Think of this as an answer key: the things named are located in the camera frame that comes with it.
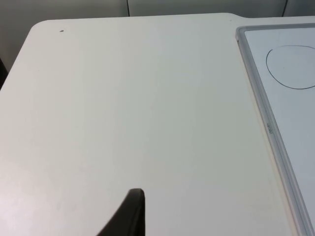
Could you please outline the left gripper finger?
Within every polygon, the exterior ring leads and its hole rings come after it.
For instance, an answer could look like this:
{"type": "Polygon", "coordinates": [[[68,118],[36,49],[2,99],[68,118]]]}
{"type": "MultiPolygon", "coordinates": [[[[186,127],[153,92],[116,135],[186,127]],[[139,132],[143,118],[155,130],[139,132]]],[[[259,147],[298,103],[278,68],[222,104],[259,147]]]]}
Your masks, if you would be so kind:
{"type": "Polygon", "coordinates": [[[98,236],[144,236],[145,193],[141,188],[130,189],[112,218],[98,236]]]}

